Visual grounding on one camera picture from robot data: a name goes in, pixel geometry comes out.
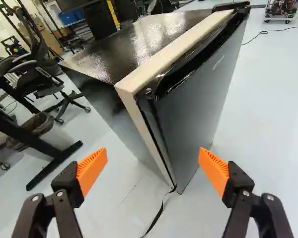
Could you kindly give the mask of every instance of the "wheeled cart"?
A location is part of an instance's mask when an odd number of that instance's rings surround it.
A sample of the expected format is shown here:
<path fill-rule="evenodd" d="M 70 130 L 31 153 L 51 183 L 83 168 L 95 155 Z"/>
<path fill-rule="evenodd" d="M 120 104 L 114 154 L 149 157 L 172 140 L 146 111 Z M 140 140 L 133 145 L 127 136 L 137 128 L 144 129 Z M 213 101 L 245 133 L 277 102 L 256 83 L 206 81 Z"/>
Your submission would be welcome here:
<path fill-rule="evenodd" d="M 296 16 L 298 0 L 268 0 L 264 21 L 283 20 L 290 23 Z"/>

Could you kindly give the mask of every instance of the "chair armrest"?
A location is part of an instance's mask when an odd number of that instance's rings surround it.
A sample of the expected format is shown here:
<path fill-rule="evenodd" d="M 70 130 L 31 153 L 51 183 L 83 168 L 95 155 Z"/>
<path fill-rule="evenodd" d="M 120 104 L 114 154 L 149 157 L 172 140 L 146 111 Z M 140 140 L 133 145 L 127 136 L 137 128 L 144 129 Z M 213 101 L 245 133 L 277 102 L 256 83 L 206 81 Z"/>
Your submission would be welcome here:
<path fill-rule="evenodd" d="M 19 60 L 23 60 L 24 58 L 26 58 L 26 57 L 28 57 L 28 56 L 30 56 L 31 55 L 31 53 L 26 53 L 26 54 L 24 54 L 24 55 L 21 55 L 21 56 L 19 56 L 18 58 L 15 58 L 13 61 L 12 61 L 12 63 L 16 63 L 17 61 L 19 61 Z"/>
<path fill-rule="evenodd" d="M 30 69 L 33 69 L 34 68 L 33 65 L 36 64 L 36 63 L 37 63 L 36 60 L 29 60 L 27 62 L 18 64 L 17 66 L 13 67 L 12 69 L 10 69 L 8 71 L 8 73 L 15 73 L 15 72 L 18 72 L 18 71 L 28 71 Z"/>

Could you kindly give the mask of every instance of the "white wall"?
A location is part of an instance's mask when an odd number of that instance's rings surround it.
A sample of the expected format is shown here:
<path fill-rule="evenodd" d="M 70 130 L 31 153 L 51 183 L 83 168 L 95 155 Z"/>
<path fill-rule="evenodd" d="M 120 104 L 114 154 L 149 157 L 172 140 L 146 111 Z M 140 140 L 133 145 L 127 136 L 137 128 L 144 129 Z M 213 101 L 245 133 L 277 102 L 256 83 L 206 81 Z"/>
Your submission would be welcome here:
<path fill-rule="evenodd" d="M 15 0 L 5 0 L 5 2 L 10 6 L 14 7 L 17 6 L 17 2 Z M 30 14 L 37 14 L 37 9 L 34 6 L 33 2 L 31 0 L 22 0 L 22 3 L 25 5 L 27 10 L 29 11 Z M 14 24 L 18 24 L 19 20 L 16 18 L 16 16 L 10 17 L 10 19 L 14 22 Z M 5 19 L 5 17 L 0 13 L 0 29 L 2 29 L 0 33 L 0 41 L 4 37 L 10 37 L 14 35 L 21 43 L 23 47 L 25 47 L 27 50 L 29 50 L 27 44 L 22 40 L 22 38 L 18 35 L 18 33 L 13 29 L 13 27 L 8 23 L 8 21 Z M 4 50 L 4 46 L 0 43 L 0 56 L 7 56 L 7 53 Z"/>

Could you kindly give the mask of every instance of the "fridge door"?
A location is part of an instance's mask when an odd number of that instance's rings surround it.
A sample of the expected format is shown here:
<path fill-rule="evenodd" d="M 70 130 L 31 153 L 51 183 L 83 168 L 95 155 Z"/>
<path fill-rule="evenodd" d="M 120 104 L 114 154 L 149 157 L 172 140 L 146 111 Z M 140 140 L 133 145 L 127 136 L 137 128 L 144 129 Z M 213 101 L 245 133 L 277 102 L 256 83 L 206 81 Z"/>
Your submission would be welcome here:
<path fill-rule="evenodd" d="M 243 38 L 248 13 L 229 22 L 171 70 L 138 106 L 165 165 L 182 193 L 198 168 L 199 148 L 209 148 L 218 126 Z"/>

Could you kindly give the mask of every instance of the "orange gripper pad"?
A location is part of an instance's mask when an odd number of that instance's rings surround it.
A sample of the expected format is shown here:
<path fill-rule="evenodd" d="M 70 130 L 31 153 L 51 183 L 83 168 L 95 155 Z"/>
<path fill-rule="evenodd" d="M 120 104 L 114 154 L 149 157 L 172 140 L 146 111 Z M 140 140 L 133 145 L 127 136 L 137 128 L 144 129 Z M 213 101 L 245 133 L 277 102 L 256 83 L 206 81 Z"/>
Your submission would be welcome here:
<path fill-rule="evenodd" d="M 199 164 L 207 174 L 213 187 L 223 197 L 226 182 L 229 178 L 228 164 L 212 152 L 200 148 Z"/>
<path fill-rule="evenodd" d="M 95 151 L 77 163 L 76 178 L 79 181 L 84 197 L 86 197 L 106 163 L 107 154 L 105 147 Z"/>

